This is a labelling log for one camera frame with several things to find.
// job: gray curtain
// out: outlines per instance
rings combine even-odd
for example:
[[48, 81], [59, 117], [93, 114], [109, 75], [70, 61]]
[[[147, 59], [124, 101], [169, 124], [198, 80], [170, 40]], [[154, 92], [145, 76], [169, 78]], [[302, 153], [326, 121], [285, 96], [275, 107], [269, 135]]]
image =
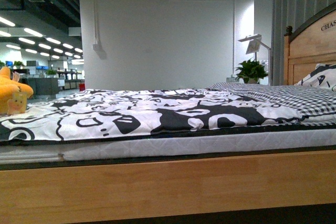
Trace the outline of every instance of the gray curtain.
[[336, 0], [274, 0], [272, 26], [271, 84], [281, 85], [284, 75], [283, 43], [286, 27], [295, 31], [307, 19]]

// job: green plant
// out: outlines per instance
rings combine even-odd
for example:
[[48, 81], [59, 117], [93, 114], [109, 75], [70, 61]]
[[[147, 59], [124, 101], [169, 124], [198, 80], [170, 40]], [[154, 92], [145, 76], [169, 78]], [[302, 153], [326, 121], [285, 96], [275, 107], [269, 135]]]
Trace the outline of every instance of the green plant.
[[23, 62], [22, 61], [14, 61], [14, 66], [24, 66]]
[[259, 61], [256, 60], [244, 60], [243, 62], [239, 63], [242, 67], [236, 68], [237, 70], [240, 70], [240, 72], [237, 74], [237, 80], [243, 79], [244, 83], [248, 83], [250, 79], [253, 79], [257, 82], [259, 82], [259, 79], [263, 79], [264, 77], [268, 76], [268, 73], [266, 73], [263, 65], [259, 63]]
[[46, 70], [46, 75], [48, 75], [48, 76], [53, 76], [55, 74], [57, 74], [57, 71], [54, 70], [54, 69], [48, 69], [48, 70]]

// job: checkered pillow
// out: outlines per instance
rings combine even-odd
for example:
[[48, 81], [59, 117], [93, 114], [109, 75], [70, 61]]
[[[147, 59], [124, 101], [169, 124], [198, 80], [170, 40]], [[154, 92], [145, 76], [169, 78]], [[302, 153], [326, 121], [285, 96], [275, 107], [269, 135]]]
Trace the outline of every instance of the checkered pillow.
[[296, 86], [318, 87], [336, 91], [336, 64], [317, 64], [315, 70], [295, 84]]

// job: white mattress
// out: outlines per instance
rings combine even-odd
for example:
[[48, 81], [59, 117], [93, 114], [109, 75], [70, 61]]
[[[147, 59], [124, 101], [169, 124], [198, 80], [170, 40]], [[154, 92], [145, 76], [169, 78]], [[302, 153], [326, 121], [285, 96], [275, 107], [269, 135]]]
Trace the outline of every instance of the white mattress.
[[336, 145], [336, 129], [57, 145], [1, 146], [0, 164], [250, 152], [330, 145]]

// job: red object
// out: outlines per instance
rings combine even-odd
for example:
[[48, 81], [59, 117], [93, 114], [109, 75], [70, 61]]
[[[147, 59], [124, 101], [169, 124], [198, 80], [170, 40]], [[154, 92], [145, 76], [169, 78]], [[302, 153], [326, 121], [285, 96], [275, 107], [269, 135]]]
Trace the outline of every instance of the red object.
[[79, 91], [85, 90], [85, 83], [81, 83], [79, 86]]

